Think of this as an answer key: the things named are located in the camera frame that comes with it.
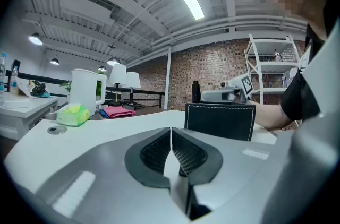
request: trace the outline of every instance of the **brick wall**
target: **brick wall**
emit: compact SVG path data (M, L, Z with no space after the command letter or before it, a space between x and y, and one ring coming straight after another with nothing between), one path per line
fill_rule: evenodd
M146 61L140 65L127 69L127 72L137 72L139 74L141 90L165 92L167 56ZM122 93L122 98L130 98L129 93ZM133 94L135 102L145 105L157 105L159 101L148 100L138 101L138 99L159 99L156 94ZM162 108L164 108L164 96L162 96Z
M222 81L232 79L247 72L244 50L249 39L216 42L208 45L185 49L172 53L169 84L168 107L171 110L185 110L185 104L192 101L192 82L199 81L201 91L219 90ZM304 50L304 42L295 42L300 56ZM285 62L294 62L294 49L289 48L281 53ZM167 57L137 65L128 69L140 74L141 86L144 90L165 91ZM269 80L273 87L282 87L281 75L263 75L264 87L269 87ZM255 89L259 87L258 76L252 76ZM259 102L259 96L253 96ZM277 105L280 94L266 94L264 103Z

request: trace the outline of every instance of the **pink cloth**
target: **pink cloth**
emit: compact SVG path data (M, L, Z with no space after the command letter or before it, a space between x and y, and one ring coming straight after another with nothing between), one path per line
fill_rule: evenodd
M136 112L133 110L126 110L122 106L110 106L104 109L104 112L107 113L107 115L110 118L116 117L116 116L126 116L126 115L134 115Z

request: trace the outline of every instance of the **lamp shade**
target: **lamp shade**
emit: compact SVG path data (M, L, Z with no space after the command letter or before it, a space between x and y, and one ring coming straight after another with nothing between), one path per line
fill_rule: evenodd
M43 44L43 42L41 42L41 40L39 38L39 33L37 33L37 32L33 33L28 39L36 45L42 45Z
M127 72L125 86L131 88L141 88L139 74L136 72Z
M99 72L106 72L106 67L104 66L101 66L99 69L98 69Z
M108 63L109 65L116 65L116 64L120 64L121 61L120 61L118 58L116 58L116 57L111 57L111 58L107 61L107 63Z
M59 64L59 60L57 58L53 58L51 61L50 61L51 64L54 64L54 65L58 65Z
M122 64L115 64L112 67L109 82L125 84L126 83L126 66Z

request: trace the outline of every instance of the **black shirt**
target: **black shirt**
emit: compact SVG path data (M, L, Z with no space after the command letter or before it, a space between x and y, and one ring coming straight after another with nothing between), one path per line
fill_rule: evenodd
M322 41L315 37L313 39L313 37L314 36L312 36L311 42L306 46L306 54L309 53L309 57L307 57L308 63L322 46ZM320 112L313 92L301 74L305 66L306 65L301 65L300 61L300 66L294 80L281 97L281 108L286 116L292 121L308 119Z

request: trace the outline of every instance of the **ceiling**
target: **ceiling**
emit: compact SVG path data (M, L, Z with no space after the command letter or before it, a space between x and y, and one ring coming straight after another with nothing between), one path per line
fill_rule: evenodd
M259 0L198 0L196 21L184 0L20 0L21 20L46 50L95 61L131 63L193 38L247 30L303 32L305 23Z

